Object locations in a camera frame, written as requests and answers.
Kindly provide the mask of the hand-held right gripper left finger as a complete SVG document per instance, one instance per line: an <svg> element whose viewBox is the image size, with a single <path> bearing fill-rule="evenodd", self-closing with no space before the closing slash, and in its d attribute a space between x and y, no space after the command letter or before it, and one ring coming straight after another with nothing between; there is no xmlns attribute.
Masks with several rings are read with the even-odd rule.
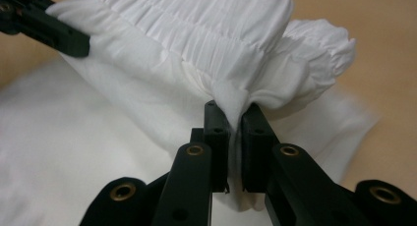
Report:
<svg viewBox="0 0 417 226"><path fill-rule="evenodd" d="M224 113L207 102L204 125L177 151L151 226L211 225L212 195L228 190L229 141Z"/></svg>

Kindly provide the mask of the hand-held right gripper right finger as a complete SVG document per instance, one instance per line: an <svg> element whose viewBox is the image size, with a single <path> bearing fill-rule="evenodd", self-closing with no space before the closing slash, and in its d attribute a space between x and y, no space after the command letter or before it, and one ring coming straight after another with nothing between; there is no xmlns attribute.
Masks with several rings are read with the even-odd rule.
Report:
<svg viewBox="0 0 417 226"><path fill-rule="evenodd" d="M362 214L301 147L282 143L261 108L242 116L242 180L253 193L264 192L273 226L357 226Z"/></svg>

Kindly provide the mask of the white pleated skirt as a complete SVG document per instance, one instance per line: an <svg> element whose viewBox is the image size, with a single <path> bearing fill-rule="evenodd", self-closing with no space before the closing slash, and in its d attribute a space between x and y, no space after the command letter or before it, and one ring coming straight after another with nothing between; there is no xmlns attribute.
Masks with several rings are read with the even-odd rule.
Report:
<svg viewBox="0 0 417 226"><path fill-rule="evenodd" d="M86 32L0 90L0 226L77 226L113 179L150 180L215 101L232 126L260 105L286 142L339 181L374 119L338 92L355 42L292 0L66 0L50 14Z"/></svg>

